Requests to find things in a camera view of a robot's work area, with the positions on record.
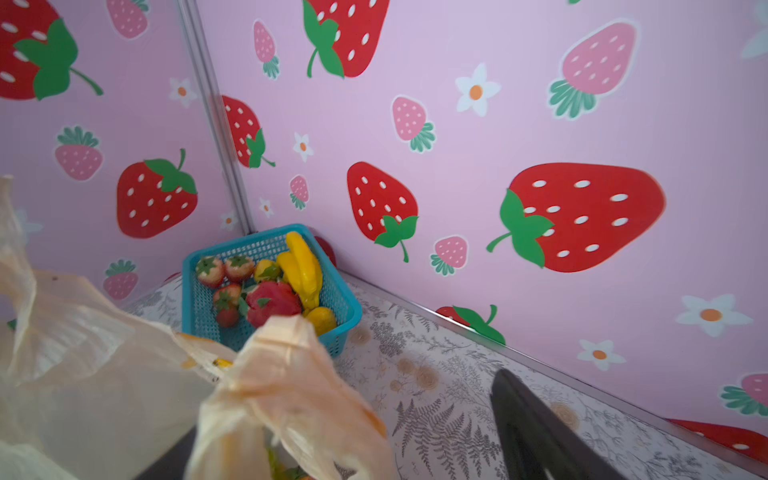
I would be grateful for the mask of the beige plastic bag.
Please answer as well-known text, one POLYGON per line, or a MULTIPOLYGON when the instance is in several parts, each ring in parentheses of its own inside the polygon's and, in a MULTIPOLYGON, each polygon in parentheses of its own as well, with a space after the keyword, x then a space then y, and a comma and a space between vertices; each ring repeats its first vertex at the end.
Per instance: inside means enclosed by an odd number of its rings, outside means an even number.
POLYGON ((1 181, 1 475, 134 479, 187 433, 186 479, 266 479, 281 446, 311 477, 392 479, 385 425, 312 325, 276 316, 234 352, 117 308, 87 279, 32 268, 1 181))

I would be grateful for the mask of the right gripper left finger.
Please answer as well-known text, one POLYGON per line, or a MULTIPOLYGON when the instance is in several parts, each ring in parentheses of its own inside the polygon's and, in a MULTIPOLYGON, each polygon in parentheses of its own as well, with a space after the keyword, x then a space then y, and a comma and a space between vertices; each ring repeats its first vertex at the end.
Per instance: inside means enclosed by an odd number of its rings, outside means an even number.
POLYGON ((141 472, 136 480, 182 480, 196 434, 197 428, 193 427, 170 450, 141 472))

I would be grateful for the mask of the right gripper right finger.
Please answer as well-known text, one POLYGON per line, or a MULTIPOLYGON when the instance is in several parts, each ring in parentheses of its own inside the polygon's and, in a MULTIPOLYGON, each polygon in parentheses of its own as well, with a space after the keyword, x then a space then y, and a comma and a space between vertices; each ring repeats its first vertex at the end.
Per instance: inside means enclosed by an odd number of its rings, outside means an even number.
POLYGON ((620 479, 516 375, 494 375, 490 401, 511 479, 620 479))

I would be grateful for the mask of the teal plastic basket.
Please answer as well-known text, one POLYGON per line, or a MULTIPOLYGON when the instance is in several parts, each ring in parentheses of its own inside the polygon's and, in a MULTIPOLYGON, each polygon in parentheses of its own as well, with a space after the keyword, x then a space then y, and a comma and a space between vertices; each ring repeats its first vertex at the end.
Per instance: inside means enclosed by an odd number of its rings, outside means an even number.
POLYGON ((233 351, 271 317, 303 314, 337 357, 362 318, 360 303, 300 224, 199 250, 182 276, 182 332, 233 351))

